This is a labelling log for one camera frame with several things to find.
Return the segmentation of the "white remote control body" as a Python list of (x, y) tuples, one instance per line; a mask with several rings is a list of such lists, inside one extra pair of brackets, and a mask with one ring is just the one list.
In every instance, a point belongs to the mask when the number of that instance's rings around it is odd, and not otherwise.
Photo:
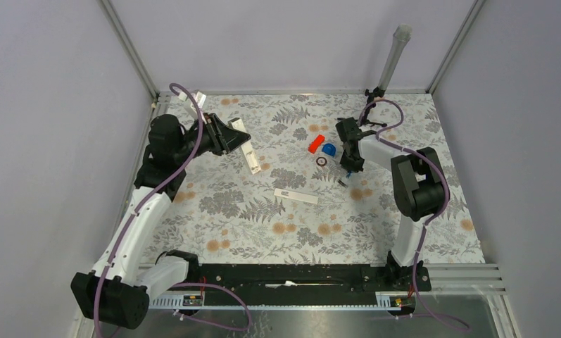
[[(235, 130), (241, 132), (247, 132), (243, 120), (241, 118), (233, 118), (229, 121), (229, 126), (234, 128)], [(258, 157), (256, 156), (255, 150), (251, 144), (251, 141), (246, 141), (241, 145), (241, 151), (244, 155), (246, 160), (248, 169), (250, 170), (252, 175), (255, 175), (261, 171), (261, 166), (258, 161)]]

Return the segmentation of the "white remote battery cover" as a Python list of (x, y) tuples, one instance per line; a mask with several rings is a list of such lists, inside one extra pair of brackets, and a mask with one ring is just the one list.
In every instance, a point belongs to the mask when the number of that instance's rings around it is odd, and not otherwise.
[(279, 188), (276, 188), (274, 190), (274, 196), (285, 198), (285, 199), (291, 199), (293, 201), (300, 201), (307, 204), (318, 204), (319, 201), (319, 197), (312, 194), (294, 192), (294, 191), (289, 191)]

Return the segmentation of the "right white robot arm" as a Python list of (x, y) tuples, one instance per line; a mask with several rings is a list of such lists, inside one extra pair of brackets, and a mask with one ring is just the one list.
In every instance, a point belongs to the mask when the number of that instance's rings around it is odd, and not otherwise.
[(382, 277), (392, 289), (405, 289), (422, 268), (427, 225), (445, 211), (450, 198), (437, 153), (431, 147), (415, 151), (377, 138), (375, 131), (361, 130), (355, 118), (339, 119), (336, 131), (343, 147), (343, 169), (359, 173), (370, 161), (391, 172), (401, 223)]

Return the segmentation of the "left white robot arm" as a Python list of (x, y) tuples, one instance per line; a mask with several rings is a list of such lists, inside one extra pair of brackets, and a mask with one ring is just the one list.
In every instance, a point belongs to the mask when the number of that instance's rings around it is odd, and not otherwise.
[(190, 128), (170, 114), (151, 121), (131, 200), (114, 238), (88, 273), (76, 273), (72, 279), (70, 286), (84, 317), (135, 329), (150, 301), (176, 284), (192, 289), (201, 281), (195, 254), (168, 251), (142, 273), (143, 251), (177, 196), (190, 161), (206, 152), (230, 154), (250, 140), (239, 118), (224, 123), (214, 113), (204, 113)]

